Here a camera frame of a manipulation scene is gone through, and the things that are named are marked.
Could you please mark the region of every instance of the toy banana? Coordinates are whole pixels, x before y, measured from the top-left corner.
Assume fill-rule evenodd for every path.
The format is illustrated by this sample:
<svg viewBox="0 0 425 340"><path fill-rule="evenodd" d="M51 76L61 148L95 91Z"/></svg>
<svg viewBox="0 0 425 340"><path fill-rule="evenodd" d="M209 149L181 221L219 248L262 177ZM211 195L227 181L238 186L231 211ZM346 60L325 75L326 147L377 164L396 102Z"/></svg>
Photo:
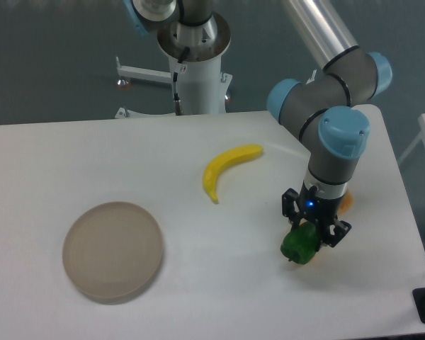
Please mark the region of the toy banana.
<svg viewBox="0 0 425 340"><path fill-rule="evenodd" d="M215 157L203 173L203 188L214 203L219 203L215 192L218 176L231 166L257 158L263 152L263 147L257 144L247 144L230 149Z"/></svg>

